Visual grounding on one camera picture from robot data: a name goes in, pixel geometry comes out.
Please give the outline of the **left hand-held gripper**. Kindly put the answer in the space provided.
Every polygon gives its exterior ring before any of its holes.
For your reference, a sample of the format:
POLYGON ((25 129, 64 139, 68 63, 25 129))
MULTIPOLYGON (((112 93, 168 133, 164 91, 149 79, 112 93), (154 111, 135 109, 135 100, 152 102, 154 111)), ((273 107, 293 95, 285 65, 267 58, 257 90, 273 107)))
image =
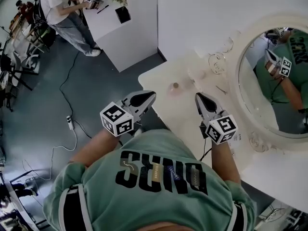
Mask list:
POLYGON ((130 133, 156 100, 156 92, 140 90, 128 94, 122 100, 109 103, 100 112, 102 124, 115 137, 130 133))

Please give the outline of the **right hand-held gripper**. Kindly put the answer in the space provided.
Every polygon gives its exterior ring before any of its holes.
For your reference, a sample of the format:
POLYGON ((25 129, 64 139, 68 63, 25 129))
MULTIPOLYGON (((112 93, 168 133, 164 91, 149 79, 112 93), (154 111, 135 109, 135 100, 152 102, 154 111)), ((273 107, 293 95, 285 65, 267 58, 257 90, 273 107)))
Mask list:
POLYGON ((199 128, 204 139, 210 138, 215 144, 222 144, 233 138, 238 130, 236 121, 216 98, 198 92, 195 94, 195 103, 202 118, 199 128))

